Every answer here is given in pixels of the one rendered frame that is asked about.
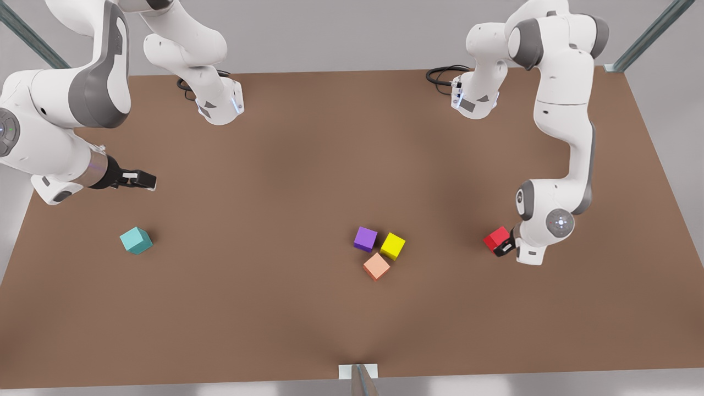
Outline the yellow wooden cube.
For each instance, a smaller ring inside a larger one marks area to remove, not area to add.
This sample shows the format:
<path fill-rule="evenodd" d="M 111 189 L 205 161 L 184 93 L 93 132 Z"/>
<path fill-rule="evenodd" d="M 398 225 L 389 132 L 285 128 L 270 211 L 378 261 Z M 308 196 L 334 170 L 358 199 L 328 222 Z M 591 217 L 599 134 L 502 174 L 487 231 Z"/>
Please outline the yellow wooden cube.
<path fill-rule="evenodd" d="M 405 240 L 401 238 L 400 236 L 395 235 L 394 233 L 388 233 L 386 236 L 379 252 L 383 256 L 392 259 L 393 261 L 397 260 L 398 255 L 403 249 L 403 246 L 405 245 Z"/>

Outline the silver frame post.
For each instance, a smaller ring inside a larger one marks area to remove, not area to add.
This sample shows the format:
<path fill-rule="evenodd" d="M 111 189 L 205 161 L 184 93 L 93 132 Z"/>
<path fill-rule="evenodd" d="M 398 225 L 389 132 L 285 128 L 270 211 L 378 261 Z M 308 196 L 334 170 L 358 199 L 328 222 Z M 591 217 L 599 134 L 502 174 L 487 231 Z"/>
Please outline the silver frame post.
<path fill-rule="evenodd" d="M 36 55 L 40 56 L 51 68 L 68 69 L 71 68 L 43 38 L 38 35 L 20 15 L 7 5 L 5 0 L 0 0 L 0 21 L 12 33 L 19 37 Z"/>
<path fill-rule="evenodd" d="M 377 364 L 338 366 L 338 379 L 350 380 L 350 396 L 379 396 L 374 379 L 379 378 Z"/>
<path fill-rule="evenodd" d="M 652 44 L 661 37 L 696 0 L 673 0 L 671 4 L 649 25 L 646 30 L 627 48 L 618 60 L 603 66 L 607 73 L 624 73 L 638 60 Z"/>

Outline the salmon orange wooden cube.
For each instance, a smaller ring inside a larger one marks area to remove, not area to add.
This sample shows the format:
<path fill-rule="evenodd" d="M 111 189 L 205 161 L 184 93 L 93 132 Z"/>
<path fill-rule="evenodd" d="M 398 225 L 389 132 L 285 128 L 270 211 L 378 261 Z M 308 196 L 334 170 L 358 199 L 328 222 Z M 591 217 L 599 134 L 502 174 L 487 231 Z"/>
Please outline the salmon orange wooden cube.
<path fill-rule="evenodd" d="M 375 282 L 378 281 L 380 277 L 382 277 L 385 273 L 387 273 L 390 268 L 390 264 L 379 253 L 375 253 L 373 256 L 368 258 L 365 263 L 363 263 L 364 271 Z"/>

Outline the purple wooden cube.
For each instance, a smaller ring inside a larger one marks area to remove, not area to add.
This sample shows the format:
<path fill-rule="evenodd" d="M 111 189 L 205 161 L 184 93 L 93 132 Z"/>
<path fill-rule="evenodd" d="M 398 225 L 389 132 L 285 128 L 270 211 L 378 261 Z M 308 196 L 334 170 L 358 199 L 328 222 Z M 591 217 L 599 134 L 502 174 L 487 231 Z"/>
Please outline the purple wooden cube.
<path fill-rule="evenodd" d="M 371 252 L 374 248 L 377 235 L 377 231 L 365 227 L 359 227 L 354 239 L 355 248 Z"/>

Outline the red wooden cube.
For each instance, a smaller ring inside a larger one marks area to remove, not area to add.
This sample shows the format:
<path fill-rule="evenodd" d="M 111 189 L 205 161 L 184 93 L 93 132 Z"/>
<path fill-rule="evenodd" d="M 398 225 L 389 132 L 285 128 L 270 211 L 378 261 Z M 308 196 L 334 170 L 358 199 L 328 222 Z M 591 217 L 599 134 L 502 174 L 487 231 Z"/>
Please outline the red wooden cube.
<path fill-rule="evenodd" d="M 483 238 L 483 243 L 493 252 L 493 249 L 507 238 L 506 232 L 508 232 L 506 228 L 501 226 Z"/>

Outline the teal blue wooden cube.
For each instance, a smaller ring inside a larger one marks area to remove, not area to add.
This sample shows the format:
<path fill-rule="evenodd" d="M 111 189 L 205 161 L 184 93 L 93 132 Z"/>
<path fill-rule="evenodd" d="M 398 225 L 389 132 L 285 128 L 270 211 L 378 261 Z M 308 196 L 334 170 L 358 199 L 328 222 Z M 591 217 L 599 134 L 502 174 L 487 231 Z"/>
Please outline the teal blue wooden cube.
<path fill-rule="evenodd" d="M 153 246 L 149 234 L 139 228 L 134 227 L 120 236 L 120 240 L 126 251 L 132 254 L 141 254 Z"/>

